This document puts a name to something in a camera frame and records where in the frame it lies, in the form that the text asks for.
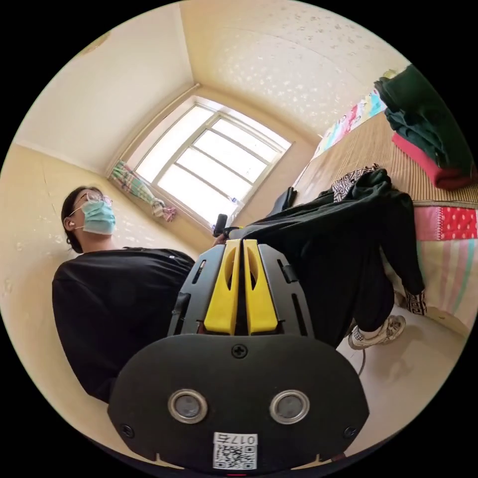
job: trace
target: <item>face mask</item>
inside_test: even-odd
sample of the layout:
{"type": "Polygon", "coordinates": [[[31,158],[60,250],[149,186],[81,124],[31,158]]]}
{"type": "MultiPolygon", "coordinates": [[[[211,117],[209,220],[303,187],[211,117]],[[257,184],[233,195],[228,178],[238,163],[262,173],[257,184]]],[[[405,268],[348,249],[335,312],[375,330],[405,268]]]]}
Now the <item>face mask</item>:
{"type": "Polygon", "coordinates": [[[104,201],[85,203],[81,206],[85,215],[83,230],[87,233],[110,236],[115,230],[116,219],[111,206],[104,201]]]}

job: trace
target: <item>dark green clothing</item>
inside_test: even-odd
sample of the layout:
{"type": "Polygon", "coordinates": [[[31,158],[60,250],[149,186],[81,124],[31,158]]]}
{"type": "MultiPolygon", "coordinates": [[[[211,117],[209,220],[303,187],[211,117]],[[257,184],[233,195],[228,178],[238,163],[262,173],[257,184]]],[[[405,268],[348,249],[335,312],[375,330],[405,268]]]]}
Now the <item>dark green clothing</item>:
{"type": "Polygon", "coordinates": [[[387,105],[391,128],[442,169],[459,169],[471,177],[473,156],[457,122],[428,80],[409,65],[392,79],[375,82],[387,105]]]}

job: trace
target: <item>eyeglasses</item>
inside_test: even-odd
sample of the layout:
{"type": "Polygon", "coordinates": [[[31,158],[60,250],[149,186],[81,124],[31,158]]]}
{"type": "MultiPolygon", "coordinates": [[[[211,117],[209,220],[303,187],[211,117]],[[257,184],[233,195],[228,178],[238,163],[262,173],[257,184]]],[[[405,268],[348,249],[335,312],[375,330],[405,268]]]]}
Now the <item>eyeglasses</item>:
{"type": "MultiPolygon", "coordinates": [[[[113,200],[109,196],[103,196],[96,191],[87,191],[86,194],[83,194],[75,204],[78,204],[84,197],[86,197],[87,201],[92,204],[99,203],[100,201],[104,201],[108,206],[113,204],[113,200]]],[[[81,206],[76,208],[71,214],[74,214],[79,209],[81,209],[81,206]]]]}

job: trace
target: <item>curtain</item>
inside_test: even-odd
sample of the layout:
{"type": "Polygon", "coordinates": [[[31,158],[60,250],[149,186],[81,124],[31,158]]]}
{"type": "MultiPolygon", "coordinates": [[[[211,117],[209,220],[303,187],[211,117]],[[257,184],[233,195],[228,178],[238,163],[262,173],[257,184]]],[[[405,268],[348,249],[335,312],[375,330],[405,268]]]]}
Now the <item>curtain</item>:
{"type": "Polygon", "coordinates": [[[118,184],[123,191],[148,203],[153,216],[163,218],[166,222],[171,222],[176,216],[176,208],[166,206],[164,201],[156,198],[140,176],[124,161],[118,161],[109,179],[118,184]]]}

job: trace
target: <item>bed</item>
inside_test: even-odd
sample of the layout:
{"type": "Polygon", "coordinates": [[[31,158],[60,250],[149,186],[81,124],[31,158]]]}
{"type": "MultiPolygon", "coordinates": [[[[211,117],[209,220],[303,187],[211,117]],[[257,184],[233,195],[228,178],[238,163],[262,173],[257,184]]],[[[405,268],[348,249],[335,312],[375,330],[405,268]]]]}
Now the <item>bed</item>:
{"type": "MultiPolygon", "coordinates": [[[[297,178],[294,204],[311,201],[346,173],[377,163],[415,206],[417,252],[428,316],[467,336],[478,312],[478,185],[453,192],[435,188],[420,167],[391,141],[385,104],[373,90],[324,135],[297,178]]],[[[401,281],[383,257],[403,305],[401,281]]]]}

